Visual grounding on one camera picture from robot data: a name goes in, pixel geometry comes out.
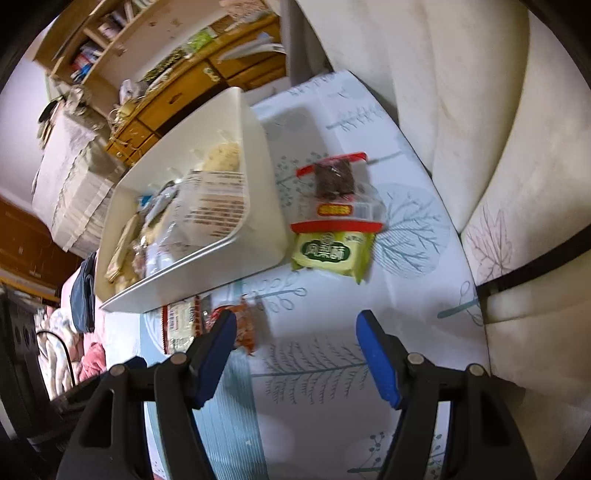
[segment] drawer handle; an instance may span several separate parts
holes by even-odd
[[[213,71],[213,68],[211,68],[211,67],[205,67],[205,68],[203,69],[203,73],[204,73],[205,75],[207,75],[209,78],[211,78],[211,80],[212,80],[213,82],[219,82],[219,81],[220,81],[220,77],[219,77],[219,75],[217,75],[217,74],[216,74],[216,73]]]
[[[173,97],[168,101],[169,105],[172,105],[174,102],[176,102],[179,98],[181,98],[183,94],[182,93],[177,93],[176,95],[173,95]]]

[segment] red snack bag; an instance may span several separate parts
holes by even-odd
[[[236,342],[234,348],[243,346],[250,355],[255,350],[255,330],[248,303],[241,298],[238,305],[221,305],[205,320],[205,330],[209,332],[223,310],[230,310],[236,315]]]

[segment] white tablecloth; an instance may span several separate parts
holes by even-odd
[[[355,339],[372,309],[387,333],[435,364],[488,368],[482,315],[466,257],[428,174],[392,119],[349,72],[254,106],[267,132],[286,221],[294,170],[364,151],[388,211],[367,280],[281,265],[213,292],[213,305],[256,304],[257,350],[232,352],[217,392],[195,412],[219,479],[375,478],[398,412],[382,401]],[[165,358],[160,312],[139,322],[140,353]],[[438,478],[449,409],[440,407],[427,478]],[[154,470],[166,477],[155,406],[147,425]]]

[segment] metal bolt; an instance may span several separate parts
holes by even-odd
[[[170,361],[175,365],[182,365],[187,361],[187,355],[182,352],[175,353],[172,357],[170,357]]]
[[[417,352],[409,353],[407,358],[408,361],[413,365],[420,365],[425,361],[425,357]]]
[[[111,375],[113,375],[114,377],[118,377],[119,375],[125,373],[125,365],[121,365],[121,364],[113,365],[111,367],[111,369],[109,370],[109,373]]]
[[[484,370],[484,367],[482,365],[478,365],[478,364],[472,364],[468,367],[468,371],[474,375],[475,377],[481,377],[482,375],[484,375],[486,373],[486,371]]]

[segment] beige sofa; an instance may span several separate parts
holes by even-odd
[[[477,285],[591,223],[591,91],[518,0],[297,0],[431,173]],[[591,424],[591,252],[483,302],[492,372],[540,479]]]

